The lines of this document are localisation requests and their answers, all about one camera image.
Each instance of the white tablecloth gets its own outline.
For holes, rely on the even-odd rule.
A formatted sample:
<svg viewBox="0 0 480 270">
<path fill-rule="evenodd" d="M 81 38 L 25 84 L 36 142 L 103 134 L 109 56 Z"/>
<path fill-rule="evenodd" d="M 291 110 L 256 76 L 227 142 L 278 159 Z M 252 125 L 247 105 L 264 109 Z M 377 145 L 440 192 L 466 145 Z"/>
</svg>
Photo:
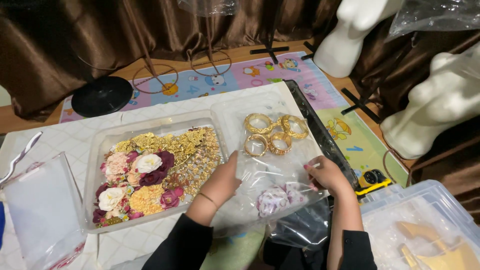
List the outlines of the white tablecloth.
<svg viewBox="0 0 480 270">
<path fill-rule="evenodd" d="M 86 167 L 92 135 L 101 129 L 117 125 L 160 118 L 196 110 L 209 109 L 217 102 L 232 100 L 267 91 L 278 93 L 292 112 L 300 114 L 287 86 L 282 83 L 259 86 L 245 90 L 184 101 L 158 104 L 125 112 L 56 124 L 7 134 L 0 149 L 0 175 L 5 175 L 10 161 L 20 153 L 30 138 L 39 131 L 43 135 L 32 150 L 19 162 L 15 172 L 21 172 L 35 161 L 47 161 L 64 151 L 78 187 L 83 190 Z M 9 215 L 8 202 L 5 204 L 6 226 L 3 247 L 0 250 L 0 269 L 24 270 L 19 243 Z M 180 215 L 137 225 L 128 229 L 89 234 L 83 253 L 66 269 L 96 270 L 110 269 L 112 266 L 153 252 L 168 236 Z"/>
</svg>

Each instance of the wooden floor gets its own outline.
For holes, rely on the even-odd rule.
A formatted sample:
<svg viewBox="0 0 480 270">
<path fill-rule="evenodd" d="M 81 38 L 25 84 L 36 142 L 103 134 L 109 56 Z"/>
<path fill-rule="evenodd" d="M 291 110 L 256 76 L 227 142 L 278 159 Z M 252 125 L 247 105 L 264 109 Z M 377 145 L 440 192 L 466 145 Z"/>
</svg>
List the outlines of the wooden floor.
<svg viewBox="0 0 480 270">
<path fill-rule="evenodd" d="M 274 42 L 274 47 L 290 46 L 290 52 L 292 52 L 292 51 L 305 51 L 307 53 L 310 53 L 310 51 L 303 45 L 304 41 L 305 40 L 289 41 L 289 42 Z M 264 48 L 263 45 L 250 46 L 250 47 L 240 47 L 240 48 L 236 48 L 236 49 L 228 49 L 228 50 L 225 50 L 225 52 L 230 56 L 230 58 L 232 59 L 232 62 L 235 63 L 235 62 L 242 62 L 242 61 L 248 61 L 248 60 L 254 60 L 254 59 L 258 59 L 258 58 L 268 57 L 268 54 L 250 55 L 250 50 L 252 50 L 252 49 L 262 49 L 262 48 Z M 205 62 L 204 60 L 206 60 L 206 57 L 204 59 L 199 59 L 196 62 L 199 62 L 199 63 Z M 190 62 L 168 61 L 168 60 L 157 60 L 157 59 L 152 59 L 152 62 L 154 64 L 170 65 L 172 67 L 175 67 L 178 72 L 191 69 Z M 228 63 L 228 61 L 218 62 L 218 64 L 224 64 L 224 63 Z M 139 60 L 135 61 L 134 63 L 116 71 L 113 75 L 125 78 L 127 80 L 131 80 L 132 77 L 133 77 L 133 74 L 138 69 L 142 68 L 143 66 L 145 66 L 144 60 L 139 59 Z M 207 67 L 207 66 L 208 65 L 200 65 L 200 66 L 198 66 L 198 68 Z M 165 70 L 166 70 L 166 68 L 163 67 L 163 66 L 157 66 L 156 67 L 156 71 L 158 73 L 161 73 L 162 71 L 165 71 Z M 142 71 L 140 71 L 137 74 L 136 78 L 143 78 L 143 77 L 149 77 L 149 76 L 150 76 L 150 73 L 146 69 L 143 69 Z M 330 82 L 332 82 L 332 84 L 335 86 L 335 88 L 337 88 L 337 90 L 340 90 L 340 89 L 345 87 L 348 90 L 350 90 L 355 96 L 359 97 L 359 94 L 356 91 L 355 87 L 353 86 L 353 83 L 350 80 L 350 78 L 348 78 L 348 77 L 346 77 L 346 78 L 333 78 L 333 77 L 331 77 L 327 74 L 326 74 L 326 76 L 330 80 Z M 347 97 L 344 96 L 344 98 L 350 104 L 353 105 L 353 103 L 351 103 L 351 101 Z M 370 103 L 367 106 L 373 112 L 375 112 L 375 113 L 378 112 L 378 108 L 374 104 Z M 31 128 L 36 128 L 36 127 L 41 127 L 41 126 L 57 124 L 59 122 L 59 119 L 60 119 L 61 107 L 62 107 L 62 104 L 60 104 L 55 109 L 53 114 L 44 123 L 30 122 L 30 121 L 26 121 L 26 120 L 23 120 L 23 119 L 15 116 L 11 106 L 0 107 L 0 134 L 12 132 L 12 131 L 19 131 L 19 130 L 25 130 L 25 129 L 31 129 Z M 356 110 L 356 112 L 363 119 L 363 121 L 365 121 L 365 123 L 368 125 L 368 127 L 375 133 L 375 135 L 377 135 L 377 137 L 385 144 L 385 141 L 382 137 L 382 132 L 380 131 L 379 125 L 376 124 L 373 120 L 371 120 L 361 110 Z M 407 160 L 406 164 L 407 164 L 408 167 L 410 167 L 413 164 L 413 161 L 412 160 Z"/>
</svg>

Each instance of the black round base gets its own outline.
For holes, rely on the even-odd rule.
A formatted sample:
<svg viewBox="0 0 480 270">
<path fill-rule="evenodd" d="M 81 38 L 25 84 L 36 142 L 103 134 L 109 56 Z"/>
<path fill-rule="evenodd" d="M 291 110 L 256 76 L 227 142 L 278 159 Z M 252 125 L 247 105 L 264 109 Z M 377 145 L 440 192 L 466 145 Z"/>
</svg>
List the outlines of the black round base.
<svg viewBox="0 0 480 270">
<path fill-rule="evenodd" d="M 105 76 L 75 90 L 72 109 L 83 117 L 96 117 L 116 112 L 132 98 L 133 87 L 125 79 Z"/>
</svg>

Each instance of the gold bracelet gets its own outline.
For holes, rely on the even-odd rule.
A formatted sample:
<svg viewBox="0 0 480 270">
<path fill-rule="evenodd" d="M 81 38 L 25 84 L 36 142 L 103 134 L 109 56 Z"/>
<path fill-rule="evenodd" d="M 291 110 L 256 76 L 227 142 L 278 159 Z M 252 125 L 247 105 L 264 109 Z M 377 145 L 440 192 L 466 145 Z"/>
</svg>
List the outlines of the gold bracelet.
<svg viewBox="0 0 480 270">
<path fill-rule="evenodd" d="M 207 198 L 207 200 L 211 201 L 211 202 L 213 203 L 213 205 L 215 205 L 215 207 L 216 207 L 216 209 L 217 209 L 217 211 L 218 211 L 218 206 L 216 205 L 216 203 L 215 203 L 212 199 L 210 199 L 209 196 L 203 194 L 202 192 L 199 192 L 199 193 L 197 193 L 197 194 L 198 194 L 198 195 L 202 195 L 202 196 L 204 196 L 205 198 Z"/>
<path fill-rule="evenodd" d="M 308 136 L 308 127 L 307 124 L 297 116 L 293 115 L 284 115 L 278 118 L 280 122 L 280 126 L 282 129 L 287 133 L 288 135 L 292 136 L 295 139 L 305 139 Z M 297 123 L 299 127 L 302 129 L 302 133 L 295 133 L 290 129 L 290 123 L 288 122 L 289 120 L 292 120 L 293 122 Z"/>
<path fill-rule="evenodd" d="M 266 127 L 266 128 L 254 127 L 254 126 L 252 126 L 252 124 L 250 124 L 250 119 L 263 120 L 268 124 L 268 127 Z M 273 123 L 273 121 L 272 121 L 272 119 L 270 119 L 270 117 L 268 117 L 268 116 L 266 116 L 262 113 L 249 114 L 247 116 L 247 118 L 245 118 L 244 124 L 245 124 L 245 128 L 247 130 L 249 130 L 250 132 L 254 133 L 254 134 L 270 134 L 272 132 L 273 128 L 275 128 L 275 126 L 276 126 L 276 124 Z"/>
<path fill-rule="evenodd" d="M 250 141 L 250 140 L 259 140 L 259 141 L 261 141 L 262 144 L 264 145 L 264 150 L 263 150 L 263 152 L 260 153 L 260 154 L 253 154 L 252 152 L 250 152 L 250 151 L 248 150 L 248 147 L 247 147 L 247 143 L 248 143 L 248 141 Z M 250 136 L 247 138 L 247 140 L 246 140 L 245 143 L 243 144 L 243 147 L 245 148 L 245 151 L 246 151 L 249 155 L 251 155 L 251 156 L 253 156 L 253 157 L 259 157 L 259 156 L 263 156 L 263 155 L 267 152 L 267 150 L 268 150 L 268 142 L 267 142 L 267 139 L 266 139 L 263 135 L 261 135 L 261 134 L 252 134 L 252 135 L 250 135 Z"/>
<path fill-rule="evenodd" d="M 273 140 L 283 140 L 283 141 L 285 141 L 285 143 L 287 144 L 287 148 L 282 149 L 282 148 L 277 147 L 273 143 Z M 272 134 L 272 136 L 270 136 L 269 145 L 270 145 L 270 152 L 274 153 L 275 155 L 285 155 L 288 152 L 290 152 L 290 150 L 292 150 L 292 138 L 288 134 L 286 134 L 285 132 L 281 132 L 281 131 L 280 132 L 275 132 L 275 133 Z"/>
</svg>

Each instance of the white mannequin bust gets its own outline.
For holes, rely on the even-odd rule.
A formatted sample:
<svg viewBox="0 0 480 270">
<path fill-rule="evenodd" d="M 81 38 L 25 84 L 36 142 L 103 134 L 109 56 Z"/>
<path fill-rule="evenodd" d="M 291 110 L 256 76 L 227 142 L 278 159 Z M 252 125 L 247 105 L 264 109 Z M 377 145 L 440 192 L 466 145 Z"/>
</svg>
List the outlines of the white mannequin bust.
<svg viewBox="0 0 480 270">
<path fill-rule="evenodd" d="M 462 54 L 435 55 L 430 76 L 408 94 L 407 108 L 380 124 L 401 157 L 421 157 L 441 132 L 480 114 L 479 44 Z"/>
<path fill-rule="evenodd" d="M 343 0 L 336 12 L 338 23 L 318 47 L 313 62 L 332 77 L 347 77 L 359 59 L 363 39 L 401 5 L 402 0 Z"/>
</svg>

